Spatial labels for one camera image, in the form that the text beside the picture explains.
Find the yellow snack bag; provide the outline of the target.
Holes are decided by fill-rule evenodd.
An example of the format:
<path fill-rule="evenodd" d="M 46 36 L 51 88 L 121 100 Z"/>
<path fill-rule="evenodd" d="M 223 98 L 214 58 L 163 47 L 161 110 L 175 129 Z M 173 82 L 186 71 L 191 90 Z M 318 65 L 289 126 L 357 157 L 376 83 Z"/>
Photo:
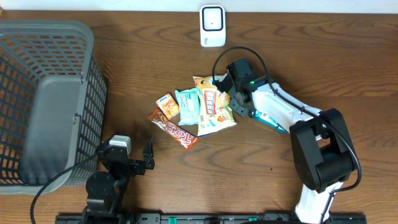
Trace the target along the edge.
<path fill-rule="evenodd" d="M 235 126 L 232 109 L 228 106 L 230 97 L 217 89 L 213 77 L 193 77 L 193 80 L 200 100 L 198 136 L 207 136 Z"/>

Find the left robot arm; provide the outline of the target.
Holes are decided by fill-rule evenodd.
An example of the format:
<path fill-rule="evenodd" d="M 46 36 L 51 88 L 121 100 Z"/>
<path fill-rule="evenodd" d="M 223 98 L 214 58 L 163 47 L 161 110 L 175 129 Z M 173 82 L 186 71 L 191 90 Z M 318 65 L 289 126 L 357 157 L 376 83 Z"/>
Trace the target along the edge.
<path fill-rule="evenodd" d="M 129 181 L 154 169 L 152 138 L 142 151 L 142 160 L 130 159 L 131 149 L 131 138 L 121 135 L 114 135 L 97 147 L 98 160 L 106 170 L 95 172 L 86 182 L 87 204 L 92 212 L 115 213 Z"/>

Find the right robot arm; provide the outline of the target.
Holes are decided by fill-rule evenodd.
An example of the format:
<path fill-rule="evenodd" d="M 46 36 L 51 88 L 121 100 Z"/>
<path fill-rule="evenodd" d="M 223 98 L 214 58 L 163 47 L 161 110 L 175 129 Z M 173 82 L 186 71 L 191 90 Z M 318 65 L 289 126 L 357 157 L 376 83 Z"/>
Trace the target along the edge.
<path fill-rule="evenodd" d="M 302 223 L 329 221 L 335 195 L 357 187 L 362 178 L 343 115 L 306 105 L 270 78 L 249 72 L 227 74 L 213 84 L 231 97 L 230 107 L 240 116 L 266 114 L 289 133 L 303 183 L 295 215 Z"/>

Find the brown chocolate bar wrapper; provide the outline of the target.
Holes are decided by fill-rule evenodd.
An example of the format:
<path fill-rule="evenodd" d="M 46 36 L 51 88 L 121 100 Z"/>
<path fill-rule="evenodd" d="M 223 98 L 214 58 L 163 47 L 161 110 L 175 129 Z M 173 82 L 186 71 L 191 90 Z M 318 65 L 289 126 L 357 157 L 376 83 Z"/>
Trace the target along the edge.
<path fill-rule="evenodd" d="M 196 136 L 173 123 L 160 109 L 156 109 L 147 119 L 172 136 L 186 150 L 190 150 L 198 142 Z"/>

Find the light teal wet wipes pack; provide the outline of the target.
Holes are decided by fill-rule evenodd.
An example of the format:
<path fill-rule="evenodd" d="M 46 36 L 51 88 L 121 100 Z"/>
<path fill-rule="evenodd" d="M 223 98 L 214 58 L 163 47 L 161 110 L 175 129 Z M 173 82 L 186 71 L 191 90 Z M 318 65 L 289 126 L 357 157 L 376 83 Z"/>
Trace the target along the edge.
<path fill-rule="evenodd" d="M 198 124 L 200 118 L 200 100 L 196 88 L 190 90 L 175 90 L 175 96 L 180 108 L 179 125 Z"/>

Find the small orange snack packet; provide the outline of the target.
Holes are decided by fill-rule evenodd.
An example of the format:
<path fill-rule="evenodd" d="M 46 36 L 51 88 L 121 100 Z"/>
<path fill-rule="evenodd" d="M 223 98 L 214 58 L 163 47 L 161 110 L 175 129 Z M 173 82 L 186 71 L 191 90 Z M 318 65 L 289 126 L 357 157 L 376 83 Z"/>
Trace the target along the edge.
<path fill-rule="evenodd" d="M 170 93 L 159 98 L 156 104 L 167 119 L 172 119 L 180 113 L 180 108 Z"/>

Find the teal mouthwash bottle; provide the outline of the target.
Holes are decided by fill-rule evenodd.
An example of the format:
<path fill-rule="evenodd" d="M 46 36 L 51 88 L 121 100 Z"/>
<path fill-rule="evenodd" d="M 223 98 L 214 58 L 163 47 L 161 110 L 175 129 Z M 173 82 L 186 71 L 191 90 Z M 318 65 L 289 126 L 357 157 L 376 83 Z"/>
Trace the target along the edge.
<path fill-rule="evenodd" d="M 254 119 L 255 121 L 259 121 L 261 123 L 264 123 L 264 124 L 274 128 L 279 133 L 284 134 L 287 132 L 279 123 L 277 123 L 268 114 L 265 114 L 265 113 L 262 113 L 262 112 L 256 110 L 256 111 L 250 111 L 248 113 L 248 115 L 250 118 Z"/>

